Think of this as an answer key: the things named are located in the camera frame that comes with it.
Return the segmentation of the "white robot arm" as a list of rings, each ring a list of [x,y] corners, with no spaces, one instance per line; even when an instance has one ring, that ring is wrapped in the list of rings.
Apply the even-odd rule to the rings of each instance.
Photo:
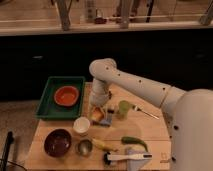
[[[213,90],[185,91],[123,72],[112,58],[89,65],[93,76],[89,102],[103,106],[116,84],[160,108],[172,118],[170,171],[213,171]]]

